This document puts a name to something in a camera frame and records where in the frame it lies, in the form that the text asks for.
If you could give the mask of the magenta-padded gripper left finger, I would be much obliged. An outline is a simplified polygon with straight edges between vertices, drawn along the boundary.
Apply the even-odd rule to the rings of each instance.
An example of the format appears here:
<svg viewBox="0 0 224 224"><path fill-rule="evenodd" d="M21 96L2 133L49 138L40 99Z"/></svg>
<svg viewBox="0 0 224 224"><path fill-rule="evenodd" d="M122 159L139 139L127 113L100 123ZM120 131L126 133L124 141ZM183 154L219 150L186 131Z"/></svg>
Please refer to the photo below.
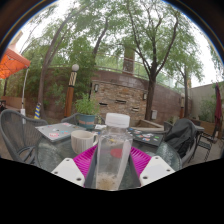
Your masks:
<svg viewBox="0 0 224 224"><path fill-rule="evenodd" d="M65 158L52 174L78 186L90 188L94 179L97 147L93 146L75 158Z"/></svg>

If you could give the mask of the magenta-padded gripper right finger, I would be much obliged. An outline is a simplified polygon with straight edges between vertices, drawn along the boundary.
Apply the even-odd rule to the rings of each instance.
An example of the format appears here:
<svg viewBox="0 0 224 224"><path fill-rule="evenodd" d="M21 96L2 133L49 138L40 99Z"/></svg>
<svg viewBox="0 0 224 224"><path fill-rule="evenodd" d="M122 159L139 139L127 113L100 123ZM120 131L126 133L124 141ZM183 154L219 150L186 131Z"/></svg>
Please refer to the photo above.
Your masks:
<svg viewBox="0 0 224 224"><path fill-rule="evenodd" d="M149 156L134 147L131 148L129 164L135 186L145 186L174 173L160 156Z"/></svg>

